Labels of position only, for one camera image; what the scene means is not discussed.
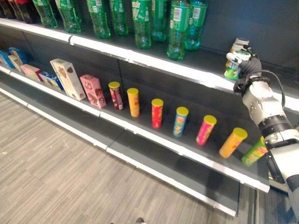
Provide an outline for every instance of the plastic bottle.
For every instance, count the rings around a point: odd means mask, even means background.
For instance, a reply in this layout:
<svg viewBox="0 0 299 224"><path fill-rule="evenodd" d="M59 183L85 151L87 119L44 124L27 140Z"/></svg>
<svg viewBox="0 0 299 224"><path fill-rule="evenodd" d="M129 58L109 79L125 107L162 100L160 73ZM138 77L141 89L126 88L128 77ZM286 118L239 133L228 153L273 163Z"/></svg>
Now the plastic bottle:
<svg viewBox="0 0 299 224"><path fill-rule="evenodd" d="M73 0L55 0L59 13L68 33L81 33L80 19Z"/></svg>
<svg viewBox="0 0 299 224"><path fill-rule="evenodd" d="M132 0L132 16L137 48L149 49L150 39L150 0Z"/></svg>
<svg viewBox="0 0 299 224"><path fill-rule="evenodd" d="M153 41L165 42L166 40L166 11L167 0L151 1L151 14L153 20L151 36Z"/></svg>
<svg viewBox="0 0 299 224"><path fill-rule="evenodd" d="M33 3L41 17L41 21L46 28L56 28L57 21L49 0L33 0Z"/></svg>
<svg viewBox="0 0 299 224"><path fill-rule="evenodd" d="M15 19L15 14L7 0L0 0L0 6L3 9L5 17Z"/></svg>
<svg viewBox="0 0 299 224"><path fill-rule="evenodd" d="M36 23L39 21L39 16L32 0L14 0L14 2L21 11L25 23Z"/></svg>
<svg viewBox="0 0 299 224"><path fill-rule="evenodd" d="M22 14L21 11L19 10L19 8L17 7L17 4L14 2L14 0L8 0L11 8L14 11L14 15L16 16L17 20L19 21L24 21L22 18Z"/></svg>
<svg viewBox="0 0 299 224"><path fill-rule="evenodd" d="M87 0L87 7L93 21L93 30L97 38L110 38L107 24L107 6L104 0Z"/></svg>
<svg viewBox="0 0 299 224"><path fill-rule="evenodd" d="M117 35L128 35L127 13L124 0L109 0L114 32Z"/></svg>
<svg viewBox="0 0 299 224"><path fill-rule="evenodd" d="M185 35L191 8L186 0L172 0L167 56L172 60L182 60L185 55Z"/></svg>
<svg viewBox="0 0 299 224"><path fill-rule="evenodd" d="M207 0L191 0L191 16L185 39L186 50L198 50L206 10Z"/></svg>

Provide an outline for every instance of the shelf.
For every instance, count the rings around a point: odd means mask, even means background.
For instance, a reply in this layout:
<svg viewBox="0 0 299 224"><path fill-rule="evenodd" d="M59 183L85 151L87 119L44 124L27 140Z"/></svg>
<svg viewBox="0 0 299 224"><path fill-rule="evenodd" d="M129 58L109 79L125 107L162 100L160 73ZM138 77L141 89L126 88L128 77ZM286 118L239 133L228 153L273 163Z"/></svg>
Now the shelf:
<svg viewBox="0 0 299 224"><path fill-rule="evenodd" d="M27 108L214 208L231 216L237 214L240 184L231 178L9 76L0 77L0 92L22 100Z"/></svg>
<svg viewBox="0 0 299 224"><path fill-rule="evenodd" d="M176 138L172 135L173 116L165 116L161 129L157 130L152 128L150 124L151 109L148 104L144 105L140 117L132 118L127 104L125 105L124 110L116 111L112 102L107 100L106 107L103 109L95 109L92 105L88 105L89 103L87 101L76 101L66 96L64 93L46 87L44 84L38 83L16 71L11 72L10 76L59 98L64 102L80 109L84 109L87 112L96 110L101 118L167 147L181 156L204 164L240 183L247 184L264 192L268 192L270 189L267 172L268 168L263 158L254 165L247 167L241 163L239 158L240 155L238 155L237 152L228 159L223 159L219 156L218 150L227 138L226 135L213 132L209 142L201 147L195 142L195 137L199 129L197 124L191 122L188 123L185 129L185 134L181 138ZM249 149L250 145L248 143L242 143L241 146L238 147L238 150L241 151Z"/></svg>
<svg viewBox="0 0 299 224"><path fill-rule="evenodd" d="M129 132L122 134L107 152L214 208L236 215L239 183L228 177Z"/></svg>
<svg viewBox="0 0 299 224"><path fill-rule="evenodd" d="M172 61L166 56L167 44L154 42L149 50L137 49L133 34L126 37L113 35L108 40L99 40L94 37L92 26L87 27L80 35L71 35L61 28L46 29L40 24L30 25L16 20L0 19L0 25L63 41L128 63L138 64L210 88L233 93L234 82L223 77L226 62L223 52L221 54L213 53L215 50L200 47L198 51L188 51L183 61ZM285 107L299 112L299 83L296 71L268 63L263 63L263 68L282 74L280 79L286 91ZM281 101L280 90L276 86L276 82L272 82L271 85L274 85L272 87L274 97Z"/></svg>

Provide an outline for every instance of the product label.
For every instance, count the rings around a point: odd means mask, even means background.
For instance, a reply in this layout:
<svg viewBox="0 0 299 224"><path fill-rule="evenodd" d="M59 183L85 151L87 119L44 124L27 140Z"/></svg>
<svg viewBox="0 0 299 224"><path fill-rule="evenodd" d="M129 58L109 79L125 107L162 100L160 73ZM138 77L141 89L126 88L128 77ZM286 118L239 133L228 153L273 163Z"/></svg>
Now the product label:
<svg viewBox="0 0 299 224"><path fill-rule="evenodd" d="M202 27L205 21L207 6L192 6L192 16L189 19L189 25Z"/></svg>
<svg viewBox="0 0 299 224"><path fill-rule="evenodd" d="M150 21L150 0L132 0L133 20L138 22Z"/></svg>
<svg viewBox="0 0 299 224"><path fill-rule="evenodd" d="M240 72L241 72L241 69L239 68L238 65L236 65L233 62L229 62L229 66L224 73L224 77L232 79L232 80L237 80L239 78Z"/></svg>
<svg viewBox="0 0 299 224"><path fill-rule="evenodd" d="M36 6L48 6L50 4L49 0L33 0L33 2Z"/></svg>
<svg viewBox="0 0 299 224"><path fill-rule="evenodd" d="M152 16L157 19L162 19L166 16L167 0L152 0L151 1L151 12Z"/></svg>
<svg viewBox="0 0 299 224"><path fill-rule="evenodd" d="M123 0L110 0L111 11L123 13L125 11L125 4Z"/></svg>
<svg viewBox="0 0 299 224"><path fill-rule="evenodd" d="M122 99L121 99L120 88L115 88L115 89L110 88L110 93L111 93L111 98L112 98L113 105L114 105L115 109L122 110L123 104L122 104Z"/></svg>
<svg viewBox="0 0 299 224"><path fill-rule="evenodd" d="M57 8L60 9L71 9L74 6L71 3L71 0L55 0Z"/></svg>
<svg viewBox="0 0 299 224"><path fill-rule="evenodd" d="M176 136L181 136L185 127L187 116L176 115L172 133Z"/></svg>
<svg viewBox="0 0 299 224"><path fill-rule="evenodd" d="M30 3L30 0L14 0L16 4Z"/></svg>
<svg viewBox="0 0 299 224"><path fill-rule="evenodd" d="M102 0L87 0L87 7L90 13L104 13L104 5Z"/></svg>
<svg viewBox="0 0 299 224"><path fill-rule="evenodd" d="M186 31L191 10L189 7L171 6L170 29Z"/></svg>

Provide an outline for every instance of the orange chip can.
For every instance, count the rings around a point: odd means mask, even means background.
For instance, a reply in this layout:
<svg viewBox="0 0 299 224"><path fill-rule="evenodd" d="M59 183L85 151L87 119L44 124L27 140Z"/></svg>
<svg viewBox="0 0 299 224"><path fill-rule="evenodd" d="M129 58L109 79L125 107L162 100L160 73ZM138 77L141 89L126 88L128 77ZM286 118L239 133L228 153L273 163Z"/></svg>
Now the orange chip can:
<svg viewBox="0 0 299 224"><path fill-rule="evenodd" d="M138 89L136 88L129 88L127 90L128 100L129 100L129 107L132 117L139 116L139 97L138 97Z"/></svg>
<svg viewBox="0 0 299 224"><path fill-rule="evenodd" d="M199 132L196 136L196 142L199 145L204 145L206 143L206 140L208 139L208 137L211 134L211 131L214 127L214 125L217 123L217 119L216 117L212 116L212 115L206 115L204 117L204 120L201 124L201 127L199 129Z"/></svg>
<svg viewBox="0 0 299 224"><path fill-rule="evenodd" d="M247 132L239 127L235 127L233 132L230 134L228 139L224 142L221 149L219 150L219 154L223 158L228 158L234 150L240 145L240 143L247 138Z"/></svg>
<svg viewBox="0 0 299 224"><path fill-rule="evenodd" d="M163 100L153 99L151 101L151 125L154 128L160 128L162 123Z"/></svg>

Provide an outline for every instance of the bottle label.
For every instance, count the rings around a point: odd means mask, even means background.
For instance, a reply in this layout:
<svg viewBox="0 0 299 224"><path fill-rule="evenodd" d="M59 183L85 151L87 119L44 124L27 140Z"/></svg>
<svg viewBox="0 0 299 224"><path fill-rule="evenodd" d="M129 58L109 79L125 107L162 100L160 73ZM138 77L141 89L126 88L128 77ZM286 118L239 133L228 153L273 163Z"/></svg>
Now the bottle label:
<svg viewBox="0 0 299 224"><path fill-rule="evenodd" d="M88 11L90 13L104 13L102 0L87 0Z"/></svg>
<svg viewBox="0 0 299 224"><path fill-rule="evenodd" d="M111 11L116 13L123 13L125 11L125 5L123 0L110 0Z"/></svg>
<svg viewBox="0 0 299 224"><path fill-rule="evenodd" d="M133 20L138 22L150 21L150 0L132 0Z"/></svg>
<svg viewBox="0 0 299 224"><path fill-rule="evenodd" d="M164 12L166 12L167 0L152 0L151 1L151 12L152 16L157 19L164 18Z"/></svg>
<svg viewBox="0 0 299 224"><path fill-rule="evenodd" d="M71 9L74 6L71 4L71 0L55 0L57 8L60 9Z"/></svg>
<svg viewBox="0 0 299 224"><path fill-rule="evenodd" d="M33 0L36 6L48 6L49 0Z"/></svg>
<svg viewBox="0 0 299 224"><path fill-rule="evenodd" d="M30 3L30 0L14 0L16 4Z"/></svg>
<svg viewBox="0 0 299 224"><path fill-rule="evenodd" d="M192 6L192 16L189 19L189 25L202 27L205 21L207 6Z"/></svg>
<svg viewBox="0 0 299 224"><path fill-rule="evenodd" d="M186 31L191 10L189 7L171 6L170 29Z"/></svg>

